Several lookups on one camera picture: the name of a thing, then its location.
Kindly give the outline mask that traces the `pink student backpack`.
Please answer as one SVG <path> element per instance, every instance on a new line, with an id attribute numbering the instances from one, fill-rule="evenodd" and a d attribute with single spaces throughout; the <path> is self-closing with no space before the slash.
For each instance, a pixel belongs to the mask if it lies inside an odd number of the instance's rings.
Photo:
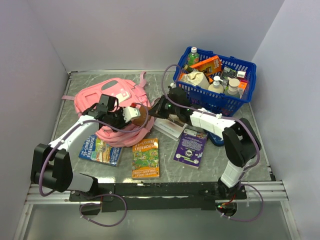
<path id="1" fill-rule="evenodd" d="M 81 116 L 85 110 L 90 109 L 91 113 L 98 111 L 114 112 L 119 107 L 129 107 L 133 103 L 141 103 L 142 107 L 151 107 L 151 103 L 144 89 L 147 84 L 143 71 L 139 77 L 139 83 L 129 79 L 110 78 L 103 82 L 86 87 L 75 96 L 64 95 L 64 100 L 74 102 L 76 113 Z M 137 126 L 129 122 L 120 132 L 108 126 L 102 126 L 95 135 L 104 140 L 112 147 L 131 147 L 140 142 L 154 126 L 155 118 L 151 119 L 143 126 Z"/>

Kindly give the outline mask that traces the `blue shark pencil case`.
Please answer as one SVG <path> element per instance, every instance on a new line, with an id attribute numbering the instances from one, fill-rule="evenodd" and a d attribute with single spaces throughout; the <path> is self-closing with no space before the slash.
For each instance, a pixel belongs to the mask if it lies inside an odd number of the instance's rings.
<path id="1" fill-rule="evenodd" d="M 213 134 L 212 132 L 208 132 L 208 138 L 210 141 L 217 147 L 224 146 L 224 140 L 220 138 L 219 136 Z"/>

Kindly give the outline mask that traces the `brown leather wallet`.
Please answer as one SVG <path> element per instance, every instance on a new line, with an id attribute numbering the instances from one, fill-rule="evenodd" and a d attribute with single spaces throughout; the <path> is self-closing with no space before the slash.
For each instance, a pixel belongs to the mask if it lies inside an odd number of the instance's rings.
<path id="1" fill-rule="evenodd" d="M 151 107 L 149 106 L 147 107 L 141 106 L 139 108 L 140 116 L 132 120 L 131 123 L 139 127 L 143 126 L 145 124 L 146 119 L 147 119 L 147 122 L 151 119 L 150 115 L 148 115 L 147 117 L 147 113 L 149 112 L 150 109 Z"/>

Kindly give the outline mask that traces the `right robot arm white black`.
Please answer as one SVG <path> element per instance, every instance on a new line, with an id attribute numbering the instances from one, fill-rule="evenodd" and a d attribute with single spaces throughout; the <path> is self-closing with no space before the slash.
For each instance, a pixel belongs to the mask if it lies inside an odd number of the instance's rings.
<path id="1" fill-rule="evenodd" d="M 176 115 L 192 127 L 203 129 L 223 140 L 228 158 L 221 177 L 218 193 L 223 199 L 230 199 L 236 193 L 245 173 L 255 167 L 261 158 L 261 143 L 246 118 L 236 119 L 212 113 L 197 104 L 191 104 L 186 92 L 174 87 L 154 102 L 148 114 L 159 119 Z"/>

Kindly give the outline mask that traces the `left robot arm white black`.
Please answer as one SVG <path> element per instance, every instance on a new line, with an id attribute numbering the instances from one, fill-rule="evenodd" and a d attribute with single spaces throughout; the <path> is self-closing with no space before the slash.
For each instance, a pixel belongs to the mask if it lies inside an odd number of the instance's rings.
<path id="1" fill-rule="evenodd" d="M 81 192 L 87 201 L 99 195 L 98 180 L 72 168 L 71 156 L 85 140 L 102 127 L 121 130 L 125 126 L 123 108 L 115 96 L 102 94 L 98 102 L 81 113 L 77 122 L 59 138 L 48 144 L 38 144 L 33 153 L 30 180 L 38 185 L 43 197 L 66 190 Z M 50 189 L 45 193 L 43 188 Z"/>

